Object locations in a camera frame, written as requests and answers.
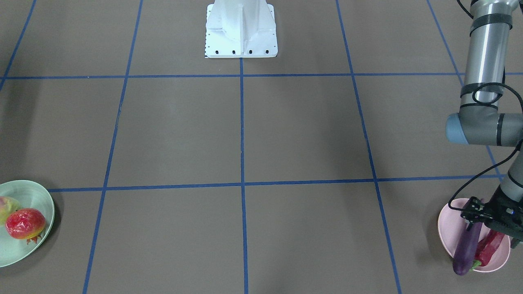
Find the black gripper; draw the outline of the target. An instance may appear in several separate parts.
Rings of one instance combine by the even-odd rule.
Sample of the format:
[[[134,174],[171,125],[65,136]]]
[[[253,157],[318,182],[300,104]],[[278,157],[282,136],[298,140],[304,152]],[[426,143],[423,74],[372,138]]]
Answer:
[[[482,222],[487,228],[503,233],[511,239],[510,247],[516,248],[523,240],[522,200],[508,197],[497,188],[487,203],[471,197],[461,209],[460,216],[472,223]]]

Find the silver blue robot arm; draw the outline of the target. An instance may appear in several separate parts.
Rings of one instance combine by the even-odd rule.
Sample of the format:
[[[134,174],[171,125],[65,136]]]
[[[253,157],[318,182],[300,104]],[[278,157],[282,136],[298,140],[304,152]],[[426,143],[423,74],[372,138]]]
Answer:
[[[446,136],[452,143],[513,148],[507,158],[514,161],[479,218],[488,228],[511,237],[512,249],[522,243],[522,115],[500,113],[498,103],[509,91],[522,104],[522,95],[505,83],[512,13],[521,8],[521,0],[471,1],[460,109],[446,122]]]

